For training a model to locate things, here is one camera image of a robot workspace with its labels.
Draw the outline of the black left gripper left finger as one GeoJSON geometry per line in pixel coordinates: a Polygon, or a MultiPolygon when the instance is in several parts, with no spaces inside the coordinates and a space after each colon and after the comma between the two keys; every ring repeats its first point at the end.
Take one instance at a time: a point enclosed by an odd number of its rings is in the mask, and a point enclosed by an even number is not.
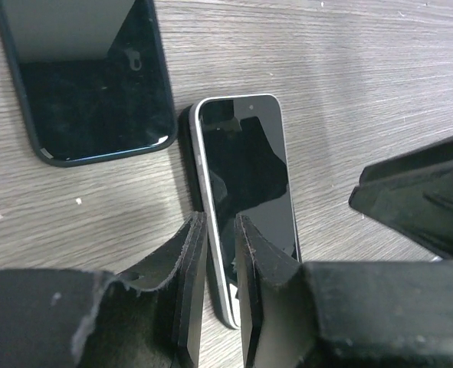
{"type": "Polygon", "coordinates": [[[207,218],[125,271],[0,270],[0,367],[196,367],[207,218]]]}

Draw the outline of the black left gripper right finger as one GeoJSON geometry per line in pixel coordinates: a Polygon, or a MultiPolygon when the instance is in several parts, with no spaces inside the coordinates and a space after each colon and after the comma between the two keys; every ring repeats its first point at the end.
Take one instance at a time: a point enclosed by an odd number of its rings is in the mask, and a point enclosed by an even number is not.
{"type": "Polygon", "coordinates": [[[235,219],[246,367],[453,367],[453,261],[309,261],[235,219]]]}

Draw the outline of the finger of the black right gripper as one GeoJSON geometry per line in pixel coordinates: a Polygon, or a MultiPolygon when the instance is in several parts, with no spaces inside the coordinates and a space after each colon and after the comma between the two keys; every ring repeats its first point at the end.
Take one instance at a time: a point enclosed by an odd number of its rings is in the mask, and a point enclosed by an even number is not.
{"type": "Polygon", "coordinates": [[[453,136],[365,167],[349,205],[453,259],[453,136]]]}

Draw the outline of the silver-edged smartphone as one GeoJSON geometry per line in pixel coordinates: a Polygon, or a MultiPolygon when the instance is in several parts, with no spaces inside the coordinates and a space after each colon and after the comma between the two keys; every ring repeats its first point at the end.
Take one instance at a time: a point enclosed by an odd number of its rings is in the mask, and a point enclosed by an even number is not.
{"type": "Polygon", "coordinates": [[[272,245],[301,259],[281,105],[272,94],[208,97],[192,106],[189,118],[220,318],[237,330],[236,216],[248,217],[272,245]]]}

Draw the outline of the blue-edged smartphone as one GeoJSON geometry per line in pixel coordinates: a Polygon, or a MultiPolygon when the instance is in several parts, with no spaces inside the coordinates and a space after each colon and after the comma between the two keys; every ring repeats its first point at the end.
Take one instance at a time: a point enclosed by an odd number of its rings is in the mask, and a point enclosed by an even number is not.
{"type": "Polygon", "coordinates": [[[0,1],[0,36],[38,158],[72,167],[178,135],[152,1],[0,1]]]}

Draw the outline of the black phone case two holes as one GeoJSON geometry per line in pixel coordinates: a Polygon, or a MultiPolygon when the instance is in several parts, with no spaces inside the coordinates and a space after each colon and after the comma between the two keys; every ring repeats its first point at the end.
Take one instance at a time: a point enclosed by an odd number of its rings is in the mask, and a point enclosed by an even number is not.
{"type": "Polygon", "coordinates": [[[199,177],[195,164],[195,155],[192,146],[192,137],[190,131],[190,110],[192,105],[186,107],[178,117],[179,124],[179,147],[182,154],[183,166],[185,168],[185,177],[189,190],[189,196],[192,203],[192,210],[202,212],[202,197],[200,192],[199,177]]]}

